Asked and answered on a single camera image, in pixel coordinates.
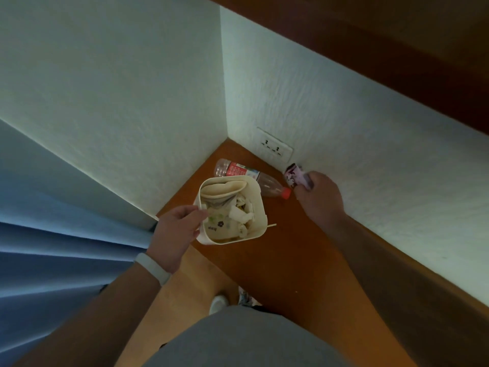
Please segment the beige paper bag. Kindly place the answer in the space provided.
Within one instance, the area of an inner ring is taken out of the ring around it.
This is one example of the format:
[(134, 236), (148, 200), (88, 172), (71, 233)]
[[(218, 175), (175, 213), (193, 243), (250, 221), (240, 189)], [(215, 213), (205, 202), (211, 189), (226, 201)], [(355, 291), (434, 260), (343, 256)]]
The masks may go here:
[(208, 207), (218, 208), (226, 205), (247, 187), (244, 180), (232, 180), (225, 183), (205, 185), (199, 191), (200, 201)]

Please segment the blue curtain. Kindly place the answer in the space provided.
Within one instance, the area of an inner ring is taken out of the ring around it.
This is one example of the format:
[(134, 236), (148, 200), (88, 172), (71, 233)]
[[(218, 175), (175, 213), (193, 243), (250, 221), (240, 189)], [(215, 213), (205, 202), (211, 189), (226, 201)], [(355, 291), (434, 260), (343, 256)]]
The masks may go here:
[(144, 251), (156, 220), (0, 120), (0, 367)]

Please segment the clear bottle with red label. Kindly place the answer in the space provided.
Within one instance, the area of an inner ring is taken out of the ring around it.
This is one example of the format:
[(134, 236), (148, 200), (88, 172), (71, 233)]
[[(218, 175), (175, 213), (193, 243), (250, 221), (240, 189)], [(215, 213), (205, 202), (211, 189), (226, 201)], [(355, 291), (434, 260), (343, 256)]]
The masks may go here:
[(214, 169), (214, 177), (249, 176), (260, 185), (263, 197), (281, 197), (287, 200), (291, 195), (291, 189), (283, 186), (278, 180), (266, 173), (259, 172), (237, 162), (226, 159), (217, 161)]

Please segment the white wristband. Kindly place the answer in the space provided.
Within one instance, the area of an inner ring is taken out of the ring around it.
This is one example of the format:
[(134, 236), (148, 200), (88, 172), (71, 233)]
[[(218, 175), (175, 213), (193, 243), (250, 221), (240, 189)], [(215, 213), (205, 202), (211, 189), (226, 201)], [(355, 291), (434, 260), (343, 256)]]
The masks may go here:
[(163, 287), (172, 277), (172, 274), (165, 271), (154, 259), (146, 253), (139, 253), (134, 259), (135, 263), (141, 265), (153, 277), (156, 278), (161, 287)]

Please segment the person's grey shirt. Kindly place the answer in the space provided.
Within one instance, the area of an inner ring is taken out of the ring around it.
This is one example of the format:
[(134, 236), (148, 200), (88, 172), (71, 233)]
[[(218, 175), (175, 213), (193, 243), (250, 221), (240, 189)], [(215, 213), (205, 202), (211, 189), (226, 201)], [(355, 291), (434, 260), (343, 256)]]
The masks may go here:
[(278, 314), (230, 306), (195, 323), (142, 367), (350, 367), (331, 345)]

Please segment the person's right forearm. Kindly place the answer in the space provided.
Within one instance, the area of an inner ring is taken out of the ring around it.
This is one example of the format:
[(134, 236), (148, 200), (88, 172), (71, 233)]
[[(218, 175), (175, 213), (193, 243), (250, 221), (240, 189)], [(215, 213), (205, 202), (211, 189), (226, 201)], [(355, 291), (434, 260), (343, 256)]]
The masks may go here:
[(489, 367), (489, 306), (346, 215), (320, 226), (419, 367)]

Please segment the pink printed packet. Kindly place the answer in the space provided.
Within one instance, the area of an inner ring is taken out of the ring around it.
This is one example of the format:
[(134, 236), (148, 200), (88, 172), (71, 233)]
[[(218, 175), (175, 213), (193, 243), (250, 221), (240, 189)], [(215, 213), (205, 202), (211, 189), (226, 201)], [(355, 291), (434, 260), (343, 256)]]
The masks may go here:
[(307, 190), (314, 188), (314, 183), (309, 174), (304, 172), (302, 167), (296, 163), (286, 168), (284, 178), (291, 189), (295, 189), (298, 185), (304, 186)]

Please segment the person's white shoe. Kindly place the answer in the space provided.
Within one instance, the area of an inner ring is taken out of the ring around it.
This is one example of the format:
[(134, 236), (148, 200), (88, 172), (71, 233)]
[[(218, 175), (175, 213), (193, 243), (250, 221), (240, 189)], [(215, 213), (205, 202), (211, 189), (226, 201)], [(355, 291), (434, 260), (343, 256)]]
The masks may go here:
[(247, 291), (245, 291), (241, 286), (238, 287), (239, 299), (238, 305), (244, 307), (259, 307), (262, 304), (253, 298)]
[(216, 314), (217, 312), (229, 307), (230, 302), (226, 295), (217, 295), (212, 299), (209, 315)]

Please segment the crumpled white tissue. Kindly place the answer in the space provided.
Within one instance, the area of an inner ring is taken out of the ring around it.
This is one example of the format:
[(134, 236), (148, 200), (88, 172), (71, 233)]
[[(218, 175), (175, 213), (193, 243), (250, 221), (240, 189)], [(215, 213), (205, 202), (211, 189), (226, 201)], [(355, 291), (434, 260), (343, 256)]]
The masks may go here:
[(240, 224), (246, 225), (255, 221), (254, 209), (251, 200), (236, 196), (230, 204), (229, 218)]

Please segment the person's left hand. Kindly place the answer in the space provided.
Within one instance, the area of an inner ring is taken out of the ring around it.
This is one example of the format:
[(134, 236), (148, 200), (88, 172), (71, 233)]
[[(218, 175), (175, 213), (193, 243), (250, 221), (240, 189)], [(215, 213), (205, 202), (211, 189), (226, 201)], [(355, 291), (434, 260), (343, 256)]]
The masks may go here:
[(146, 254), (165, 271), (174, 274), (188, 247), (199, 235), (199, 227), (183, 226), (176, 216), (175, 207), (159, 218)]

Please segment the person's left forearm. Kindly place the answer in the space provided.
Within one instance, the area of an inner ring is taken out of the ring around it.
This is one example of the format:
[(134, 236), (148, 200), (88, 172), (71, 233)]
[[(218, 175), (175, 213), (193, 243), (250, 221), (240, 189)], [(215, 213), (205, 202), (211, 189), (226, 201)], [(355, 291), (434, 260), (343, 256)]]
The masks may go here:
[(114, 367), (158, 292), (135, 263), (12, 367)]

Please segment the person's right hand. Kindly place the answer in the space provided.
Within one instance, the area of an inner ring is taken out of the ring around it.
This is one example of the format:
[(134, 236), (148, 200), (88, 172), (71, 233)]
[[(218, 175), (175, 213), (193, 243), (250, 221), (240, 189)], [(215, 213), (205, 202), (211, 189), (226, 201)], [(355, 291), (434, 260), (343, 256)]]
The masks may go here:
[(337, 184), (327, 175), (316, 172), (316, 202), (299, 202), (306, 215), (326, 234), (347, 218)]

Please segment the white wall socket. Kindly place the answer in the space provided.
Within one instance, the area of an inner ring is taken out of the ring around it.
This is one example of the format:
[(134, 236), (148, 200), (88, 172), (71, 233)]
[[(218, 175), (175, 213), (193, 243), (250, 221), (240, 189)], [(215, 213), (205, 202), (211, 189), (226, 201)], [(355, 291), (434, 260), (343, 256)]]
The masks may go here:
[(256, 136), (255, 147), (260, 158), (284, 166), (290, 164), (294, 151), (290, 145), (259, 127), (256, 128)]

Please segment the white flower print packet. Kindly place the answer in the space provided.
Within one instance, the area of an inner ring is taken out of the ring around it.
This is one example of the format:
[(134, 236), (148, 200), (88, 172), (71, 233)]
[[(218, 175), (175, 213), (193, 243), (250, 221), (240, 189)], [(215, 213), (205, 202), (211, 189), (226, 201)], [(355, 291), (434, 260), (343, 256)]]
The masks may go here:
[(248, 227), (222, 214), (210, 216), (204, 223), (207, 237), (218, 244), (240, 241), (248, 237)]

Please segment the white plastic waste bin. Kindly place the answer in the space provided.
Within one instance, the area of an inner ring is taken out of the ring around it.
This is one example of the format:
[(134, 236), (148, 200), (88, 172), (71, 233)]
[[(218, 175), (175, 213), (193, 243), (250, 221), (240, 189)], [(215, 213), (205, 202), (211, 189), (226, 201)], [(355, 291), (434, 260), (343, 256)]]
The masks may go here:
[[(224, 243), (224, 244), (218, 244), (213, 241), (211, 241), (208, 237), (207, 234), (205, 233), (204, 229), (204, 223), (207, 222), (208, 218), (213, 215), (218, 215), (222, 214), (226, 217), (229, 217), (229, 209), (230, 209), (230, 204), (231, 202), (235, 199), (233, 198), (232, 200), (229, 201), (226, 205), (220, 206), (218, 208), (212, 208), (208, 207), (206, 204), (202, 203), (200, 201), (200, 195), (199, 191), (202, 187), (205, 185), (212, 185), (212, 184), (217, 184), (217, 183), (225, 183), (228, 181), (232, 180), (244, 180), (246, 181), (247, 187), (242, 190), (237, 196), (242, 196), (245, 198), (248, 198), (251, 200), (251, 203), (253, 205), (254, 209), (254, 215), (255, 215), (255, 221), (246, 224), (248, 227), (248, 237), (240, 240), (240, 241), (234, 241), (234, 242), (229, 242), (229, 243)], [(246, 240), (251, 240), (255, 238), (261, 237), (265, 232), (266, 232), (266, 226), (268, 225), (268, 220), (267, 216), (265, 213), (264, 209), (264, 204), (262, 201), (261, 197), (261, 190), (259, 184), (249, 176), (233, 176), (233, 177), (217, 177), (217, 178), (209, 178), (205, 180), (201, 186), (199, 187), (199, 191), (197, 193), (197, 196), (195, 197), (194, 200), (194, 205), (197, 206), (199, 209), (206, 209), (209, 213), (208, 218), (200, 224), (199, 227), (199, 236), (197, 237), (197, 241), (200, 242), (203, 245), (227, 245), (231, 243), (236, 243), (236, 242), (242, 242)]]

